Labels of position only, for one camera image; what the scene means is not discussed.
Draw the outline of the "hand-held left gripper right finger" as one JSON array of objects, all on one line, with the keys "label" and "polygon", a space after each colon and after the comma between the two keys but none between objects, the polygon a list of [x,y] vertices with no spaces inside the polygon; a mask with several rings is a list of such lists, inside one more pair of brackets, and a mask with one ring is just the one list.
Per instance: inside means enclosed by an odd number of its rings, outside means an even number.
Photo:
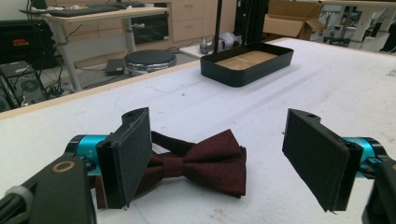
[{"label": "hand-held left gripper right finger", "polygon": [[389,155],[371,137],[342,137],[321,118],[289,109],[282,151],[325,211],[345,211],[357,177],[376,178]]}]

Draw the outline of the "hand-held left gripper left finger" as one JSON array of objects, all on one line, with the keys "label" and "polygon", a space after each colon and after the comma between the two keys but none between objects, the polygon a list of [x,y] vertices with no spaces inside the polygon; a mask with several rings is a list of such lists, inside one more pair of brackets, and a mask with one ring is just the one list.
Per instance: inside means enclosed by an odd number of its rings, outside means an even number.
[{"label": "hand-held left gripper left finger", "polygon": [[83,161],[99,209],[127,208],[152,155],[149,109],[123,114],[121,126],[108,135],[77,135],[65,151]]}]

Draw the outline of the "dark red bow tie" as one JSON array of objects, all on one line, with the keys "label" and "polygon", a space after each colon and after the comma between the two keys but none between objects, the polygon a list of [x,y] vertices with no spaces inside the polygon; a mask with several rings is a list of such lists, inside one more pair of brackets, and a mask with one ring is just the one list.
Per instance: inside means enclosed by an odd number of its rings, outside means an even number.
[{"label": "dark red bow tie", "polygon": [[199,143],[151,132],[151,142],[152,155],[134,197],[165,178],[181,176],[236,198],[246,194],[247,153],[232,131],[217,133]]}]

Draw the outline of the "black tray with wooden bottom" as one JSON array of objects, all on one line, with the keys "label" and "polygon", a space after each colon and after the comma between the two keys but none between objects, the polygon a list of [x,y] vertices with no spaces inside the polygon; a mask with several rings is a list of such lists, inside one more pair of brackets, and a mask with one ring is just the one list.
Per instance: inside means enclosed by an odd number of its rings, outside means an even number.
[{"label": "black tray with wooden bottom", "polygon": [[201,74],[230,87],[243,87],[289,66],[294,50],[266,43],[203,56]]}]

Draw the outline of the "black flat box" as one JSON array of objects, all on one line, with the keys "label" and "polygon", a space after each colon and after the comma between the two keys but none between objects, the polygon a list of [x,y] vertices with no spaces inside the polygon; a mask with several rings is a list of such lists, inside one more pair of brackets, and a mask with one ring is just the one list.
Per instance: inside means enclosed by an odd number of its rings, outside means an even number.
[{"label": "black flat box", "polygon": [[106,75],[107,76],[118,76],[124,74],[124,60],[123,59],[111,59],[106,65]]}]

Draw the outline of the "round black stool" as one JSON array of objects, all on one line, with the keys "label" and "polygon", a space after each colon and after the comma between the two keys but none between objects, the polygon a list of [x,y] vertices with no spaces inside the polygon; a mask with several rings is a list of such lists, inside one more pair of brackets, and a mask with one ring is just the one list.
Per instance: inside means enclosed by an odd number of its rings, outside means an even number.
[{"label": "round black stool", "polygon": [[173,52],[161,49],[135,51],[127,54],[123,60],[129,73],[151,73],[177,63],[177,57]]}]

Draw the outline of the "black computer tower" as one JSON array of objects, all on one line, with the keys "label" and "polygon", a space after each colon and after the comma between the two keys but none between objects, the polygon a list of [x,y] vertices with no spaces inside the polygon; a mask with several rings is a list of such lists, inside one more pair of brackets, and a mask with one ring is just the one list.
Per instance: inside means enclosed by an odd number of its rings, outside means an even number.
[{"label": "black computer tower", "polygon": [[0,113],[46,100],[40,76],[30,64],[0,64]]}]

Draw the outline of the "cardboard box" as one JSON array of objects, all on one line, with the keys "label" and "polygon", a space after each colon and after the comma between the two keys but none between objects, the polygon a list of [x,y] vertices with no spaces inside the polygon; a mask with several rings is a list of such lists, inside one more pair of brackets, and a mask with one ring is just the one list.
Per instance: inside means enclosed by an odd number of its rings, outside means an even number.
[{"label": "cardboard box", "polygon": [[318,20],[322,5],[317,2],[270,0],[263,32],[271,37],[287,36],[309,40],[312,32],[326,26]]}]

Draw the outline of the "light wooden desk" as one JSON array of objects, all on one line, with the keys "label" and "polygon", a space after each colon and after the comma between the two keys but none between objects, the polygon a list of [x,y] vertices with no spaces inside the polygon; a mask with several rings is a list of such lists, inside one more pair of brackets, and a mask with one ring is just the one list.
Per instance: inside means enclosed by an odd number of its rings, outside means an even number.
[{"label": "light wooden desk", "polygon": [[[58,50],[61,52],[64,65],[70,77],[74,91],[81,91],[74,62],[83,61],[93,57],[111,54],[128,49],[130,52],[136,50],[134,42],[134,30],[131,18],[161,15],[168,11],[166,7],[132,7],[119,11],[63,18],[46,14],[44,19],[49,24],[53,33]],[[63,26],[82,25],[99,21],[123,21],[125,30],[122,34],[99,36],[93,39],[84,39],[68,43]]]}]

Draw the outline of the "grey white device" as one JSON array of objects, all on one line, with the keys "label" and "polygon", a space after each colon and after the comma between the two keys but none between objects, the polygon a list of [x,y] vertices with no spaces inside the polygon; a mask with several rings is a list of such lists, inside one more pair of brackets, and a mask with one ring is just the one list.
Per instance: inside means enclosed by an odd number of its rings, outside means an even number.
[{"label": "grey white device", "polygon": [[234,33],[224,33],[219,36],[218,43],[215,43],[215,39],[208,42],[204,36],[200,43],[200,51],[203,54],[221,52],[224,50],[236,48],[242,43],[241,36],[236,36]]}]

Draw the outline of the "black metal stand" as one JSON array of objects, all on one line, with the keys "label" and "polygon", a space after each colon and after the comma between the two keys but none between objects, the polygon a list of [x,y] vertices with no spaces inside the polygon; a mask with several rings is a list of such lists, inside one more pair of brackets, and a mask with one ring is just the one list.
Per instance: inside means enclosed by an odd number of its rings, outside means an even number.
[{"label": "black metal stand", "polygon": [[[247,0],[247,12],[243,25],[240,48],[243,49],[246,45],[262,41],[262,30],[267,5],[268,0]],[[218,0],[213,55],[217,55],[219,53],[221,12],[222,0]]]}]

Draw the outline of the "black case with red label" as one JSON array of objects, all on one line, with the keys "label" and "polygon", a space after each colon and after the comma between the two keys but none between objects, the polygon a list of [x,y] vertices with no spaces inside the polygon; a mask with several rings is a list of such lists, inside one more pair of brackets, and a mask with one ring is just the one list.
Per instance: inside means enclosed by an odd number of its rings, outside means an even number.
[{"label": "black case with red label", "polygon": [[35,70],[58,65],[52,31],[45,21],[0,21],[0,64],[28,62]]}]

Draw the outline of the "black keyboard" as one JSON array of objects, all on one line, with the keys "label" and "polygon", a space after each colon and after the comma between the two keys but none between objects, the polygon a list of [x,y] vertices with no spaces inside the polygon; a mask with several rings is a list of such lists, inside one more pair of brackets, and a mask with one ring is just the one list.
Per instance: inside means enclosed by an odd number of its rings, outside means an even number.
[{"label": "black keyboard", "polygon": [[70,18],[112,11],[118,11],[118,9],[116,7],[85,7],[79,9],[69,8],[63,10],[52,10],[49,14],[53,17]]}]

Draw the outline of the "light wooden drawer cabinet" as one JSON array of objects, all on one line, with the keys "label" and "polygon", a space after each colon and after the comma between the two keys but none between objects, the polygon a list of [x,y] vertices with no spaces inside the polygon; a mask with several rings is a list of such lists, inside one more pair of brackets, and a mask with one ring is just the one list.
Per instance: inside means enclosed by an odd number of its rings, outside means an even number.
[{"label": "light wooden drawer cabinet", "polygon": [[[213,36],[219,0],[170,0],[172,40],[182,42]],[[222,0],[220,32],[234,30],[237,0]]]}]

